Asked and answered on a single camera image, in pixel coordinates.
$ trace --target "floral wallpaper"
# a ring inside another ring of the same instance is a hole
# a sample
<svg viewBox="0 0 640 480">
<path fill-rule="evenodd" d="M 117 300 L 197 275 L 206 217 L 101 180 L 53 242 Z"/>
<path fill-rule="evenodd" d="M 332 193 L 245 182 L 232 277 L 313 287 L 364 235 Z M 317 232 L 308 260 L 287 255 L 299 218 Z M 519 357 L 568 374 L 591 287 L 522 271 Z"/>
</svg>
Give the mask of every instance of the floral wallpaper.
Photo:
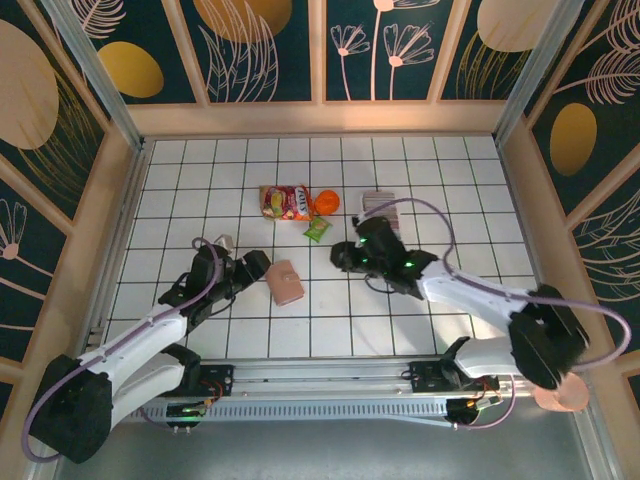
<svg viewBox="0 0 640 480">
<path fill-rule="evenodd" d="M 451 0 L 327 1 L 327 100 L 424 100 Z"/>
</svg>

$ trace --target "white leaf drawing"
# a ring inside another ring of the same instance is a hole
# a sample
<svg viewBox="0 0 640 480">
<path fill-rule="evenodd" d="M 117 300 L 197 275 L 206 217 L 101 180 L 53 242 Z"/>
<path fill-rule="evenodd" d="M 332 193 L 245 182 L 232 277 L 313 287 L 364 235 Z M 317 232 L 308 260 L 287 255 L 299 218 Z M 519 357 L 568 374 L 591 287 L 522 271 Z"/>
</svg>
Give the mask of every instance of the white leaf drawing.
<svg viewBox="0 0 640 480">
<path fill-rule="evenodd" d="M 581 53 L 603 36 L 619 52 L 640 48 L 640 0 L 618 0 L 609 18 L 609 26 L 578 51 Z"/>
<path fill-rule="evenodd" d="M 203 2 L 209 24 L 216 33 L 211 35 L 199 27 L 209 52 L 206 86 L 212 101 L 270 101 L 278 86 L 279 67 L 269 25 L 253 13 L 247 2 L 245 21 L 231 1 L 221 0 L 218 5 L 224 9 L 224 15 L 211 1 Z"/>
<path fill-rule="evenodd" d="M 640 191 L 624 204 L 585 219 L 575 234 L 598 299 L 629 301 L 640 297 Z"/>
<path fill-rule="evenodd" d="M 98 40 L 109 38 L 127 14 L 123 10 L 124 0 L 70 0 L 70 3 L 84 33 Z"/>
<path fill-rule="evenodd" d="M 605 53 L 593 64 L 587 78 L 564 85 L 553 93 L 578 85 L 585 85 L 593 103 L 624 104 L 640 86 L 640 50 Z"/>
</svg>

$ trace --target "dark teal wallpaper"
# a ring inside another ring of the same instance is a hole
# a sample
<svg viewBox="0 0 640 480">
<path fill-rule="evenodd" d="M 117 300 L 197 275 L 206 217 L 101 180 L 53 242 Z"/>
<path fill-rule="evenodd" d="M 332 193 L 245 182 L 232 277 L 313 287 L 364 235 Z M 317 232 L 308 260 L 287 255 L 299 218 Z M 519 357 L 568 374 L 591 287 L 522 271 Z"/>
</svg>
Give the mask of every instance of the dark teal wallpaper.
<svg viewBox="0 0 640 480">
<path fill-rule="evenodd" d="M 593 7 L 594 3 L 595 3 L 595 0 L 584 0 L 584 3 L 582 4 L 582 8 L 580 9 L 580 14 L 578 15 L 578 18 L 576 19 L 575 23 L 573 24 L 573 27 L 571 27 L 571 30 L 569 31 L 566 38 L 562 42 L 562 46 L 560 47 L 560 50 L 558 50 L 556 57 L 554 58 L 553 62 L 551 62 L 551 65 L 549 65 L 549 68 L 547 69 L 547 72 L 544 78 L 538 85 L 538 88 L 536 88 L 535 92 L 533 92 L 533 95 L 531 96 L 529 103 L 527 103 L 527 106 L 524 109 L 524 114 L 526 116 L 529 116 L 529 114 L 531 113 L 531 110 L 538 102 L 538 98 L 540 98 L 540 94 L 547 87 L 547 83 L 549 82 L 549 78 L 551 77 L 552 72 L 555 71 L 555 69 L 558 67 L 558 64 L 562 61 L 562 57 L 564 57 L 564 54 L 569 48 L 569 45 L 571 45 L 571 42 L 575 38 L 576 33 L 578 33 L 578 30 L 580 30 L 580 27 L 582 26 L 584 19 L 589 14 L 589 11 L 591 10 L 591 7 Z"/>
<path fill-rule="evenodd" d="M 4 411 L 7 409 L 11 390 L 13 390 L 13 385 L 10 383 L 0 382 L 0 421 L 2 421 Z"/>
<path fill-rule="evenodd" d="M 182 0 L 213 103 L 311 100 L 307 0 Z"/>
<path fill-rule="evenodd" d="M 580 223 L 573 236 L 598 300 L 631 324 L 633 338 L 627 351 L 639 349 L 640 170 Z M 619 325 L 607 321 L 619 341 Z"/>
<path fill-rule="evenodd" d="M 564 211 L 638 144 L 640 3 L 612 1 L 533 126 Z"/>
<path fill-rule="evenodd" d="M 22 361 L 65 240 L 0 181 L 0 357 Z"/>
<path fill-rule="evenodd" d="M 328 0 L 327 100 L 427 98 L 452 0 L 392 3 Z"/>
<path fill-rule="evenodd" d="M 472 0 L 443 100 L 505 100 L 555 4 Z"/>
<path fill-rule="evenodd" d="M 0 6 L 0 155 L 73 218 L 104 132 L 15 3 Z"/>
</svg>

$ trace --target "purple cable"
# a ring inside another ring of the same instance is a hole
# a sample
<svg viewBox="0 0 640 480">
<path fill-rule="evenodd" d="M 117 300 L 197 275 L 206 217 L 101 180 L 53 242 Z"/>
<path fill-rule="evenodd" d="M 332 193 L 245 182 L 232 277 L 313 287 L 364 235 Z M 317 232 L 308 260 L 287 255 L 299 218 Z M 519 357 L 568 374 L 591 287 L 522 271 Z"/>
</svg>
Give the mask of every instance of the purple cable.
<svg viewBox="0 0 640 480">
<path fill-rule="evenodd" d="M 511 299 L 511 300 L 520 300 L 520 301 L 524 301 L 527 303 L 536 303 L 536 304 L 541 304 L 541 305 L 555 305 L 555 306 L 560 306 L 560 307 L 575 307 L 575 308 L 583 308 L 586 310 L 592 310 L 595 312 L 599 312 L 602 313 L 603 315 L 606 315 L 608 317 L 611 317 L 612 319 L 614 319 L 616 322 L 618 322 L 620 324 L 620 326 L 622 327 L 622 330 L 624 332 L 622 341 L 620 342 L 620 344 L 611 352 L 609 352 L 606 355 L 602 355 L 601 357 L 597 357 L 593 360 L 590 360 L 588 362 L 583 362 L 583 363 L 578 363 L 574 366 L 573 370 L 576 372 L 583 372 L 585 370 L 588 370 L 590 368 L 594 368 L 594 367 L 599 367 L 601 365 L 607 364 L 613 360 L 615 360 L 616 358 L 618 358 L 629 346 L 629 343 L 631 342 L 631 327 L 629 326 L 629 323 L 624 319 L 624 317 L 622 315 L 620 315 L 618 312 L 611 310 L 610 308 L 607 307 L 603 307 L 602 305 L 594 305 L 591 303 L 587 303 L 587 302 L 581 302 L 578 300 L 565 300 L 565 299 L 561 299 L 561 298 L 551 298 L 551 297 L 531 297 L 529 295 L 510 295 L 510 294 L 505 294 L 504 292 L 500 291 L 500 290 L 496 290 L 494 288 L 491 287 L 487 287 L 486 285 L 481 285 L 477 282 L 474 282 L 473 280 L 469 280 L 465 277 L 461 277 L 459 275 L 457 275 L 453 269 L 451 268 L 451 266 L 449 265 L 448 262 L 448 258 L 449 255 L 451 254 L 451 252 L 453 251 L 453 248 L 455 246 L 455 235 L 453 233 L 453 227 L 451 226 L 451 223 L 449 222 L 449 220 L 447 220 L 447 217 L 445 216 L 445 214 L 443 212 L 441 212 L 435 205 L 432 205 L 431 203 L 425 201 L 425 200 L 420 200 L 418 198 L 399 198 L 397 200 L 391 200 L 389 202 L 383 203 L 382 205 L 378 205 L 375 208 L 372 208 L 371 210 L 367 211 L 364 213 L 363 218 L 368 218 L 370 216 L 372 216 L 374 213 L 383 210 L 391 205 L 395 205 L 396 203 L 401 203 L 401 202 L 416 202 L 416 203 L 420 203 L 422 205 L 425 205 L 426 207 L 429 207 L 431 210 L 433 210 L 441 219 L 442 221 L 447 225 L 447 228 L 449 229 L 449 238 L 450 238 L 450 243 L 449 243 L 449 248 L 447 248 L 447 251 L 444 253 L 444 255 L 442 256 L 442 264 L 444 265 L 445 270 L 447 271 L 447 273 L 449 275 L 451 275 L 453 278 L 461 281 L 462 283 L 466 283 L 467 285 L 477 288 L 478 290 L 481 290 L 483 292 L 487 292 L 490 293 L 492 295 L 497 295 L 498 297 L 502 297 L 502 298 L 507 298 L 507 299 Z"/>
<path fill-rule="evenodd" d="M 65 375 L 62 379 L 58 380 L 49 390 L 47 390 L 42 395 L 42 397 L 38 399 L 38 401 L 35 403 L 31 411 L 27 415 L 27 418 L 24 421 L 24 427 L 22 428 L 22 436 L 20 439 L 22 444 L 22 451 L 24 452 L 25 456 L 29 460 L 35 463 L 49 463 L 49 462 L 56 461 L 61 457 L 59 453 L 56 453 L 55 455 L 52 455 L 50 457 L 40 457 L 35 453 L 33 453 L 33 451 L 31 450 L 31 447 L 29 446 L 29 431 L 31 430 L 31 425 L 33 424 L 33 421 L 36 418 L 36 415 L 38 415 L 38 412 L 40 411 L 42 406 L 47 402 L 47 400 L 49 400 L 53 395 L 55 395 L 58 392 L 58 390 L 60 390 L 71 379 L 77 377 L 82 372 L 84 372 L 85 370 L 88 370 L 89 368 L 93 367 L 94 365 L 101 362 L 102 360 L 105 360 L 109 355 L 111 355 L 113 352 L 121 348 L 126 343 L 129 343 L 131 340 L 136 338 L 138 335 L 144 332 L 147 328 L 151 327 L 157 321 L 162 320 L 163 318 L 168 317 L 170 315 L 173 315 L 174 313 L 179 312 L 180 310 L 187 308 L 193 305 L 194 303 L 196 303 L 198 300 L 202 299 L 207 293 L 209 293 L 209 291 L 213 288 L 213 286 L 216 283 L 218 283 L 218 280 L 220 279 L 220 275 L 222 274 L 222 269 L 219 268 L 220 259 L 218 258 L 218 254 L 216 253 L 215 248 L 213 248 L 213 245 L 211 245 L 211 243 L 209 243 L 207 239 L 202 237 L 197 237 L 191 241 L 191 246 L 196 250 L 198 249 L 198 247 L 196 246 L 197 242 L 200 242 L 201 244 L 206 245 L 209 248 L 209 250 L 211 250 L 211 254 L 213 255 L 215 271 L 211 281 L 209 281 L 207 286 L 192 299 L 187 300 L 183 304 L 178 305 L 177 307 L 170 308 L 169 310 L 159 313 L 155 317 L 151 318 L 149 322 L 143 325 L 140 325 L 138 328 L 136 328 L 135 330 L 127 334 L 125 337 L 123 337 L 115 345 L 105 350 L 104 355 L 95 357 L 89 360 L 87 363 L 80 365 L 78 368 L 76 368 L 72 372 Z"/>
</svg>

